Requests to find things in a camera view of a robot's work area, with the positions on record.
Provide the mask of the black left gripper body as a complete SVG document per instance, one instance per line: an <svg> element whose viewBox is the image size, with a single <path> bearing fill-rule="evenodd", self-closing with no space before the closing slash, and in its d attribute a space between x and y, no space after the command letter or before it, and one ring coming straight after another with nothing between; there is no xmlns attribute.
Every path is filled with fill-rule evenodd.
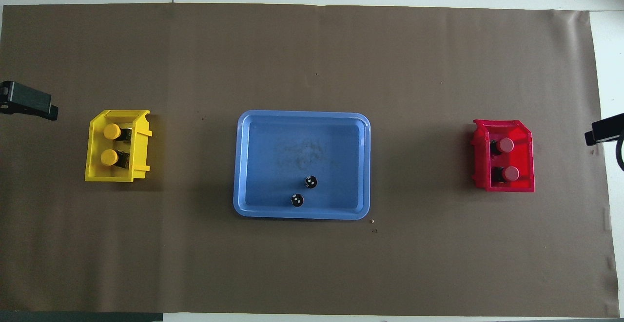
<svg viewBox="0 0 624 322"><path fill-rule="evenodd" d="M0 88L0 113L53 118L52 96L27 85L4 81Z"/></svg>

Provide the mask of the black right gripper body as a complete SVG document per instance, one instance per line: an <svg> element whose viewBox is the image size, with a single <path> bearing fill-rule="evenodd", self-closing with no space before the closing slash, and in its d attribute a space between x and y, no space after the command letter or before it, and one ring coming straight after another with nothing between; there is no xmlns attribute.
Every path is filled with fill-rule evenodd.
<svg viewBox="0 0 624 322"><path fill-rule="evenodd" d="M608 142L617 140L624 129L624 114L617 114L612 117L597 121L597 142Z"/></svg>

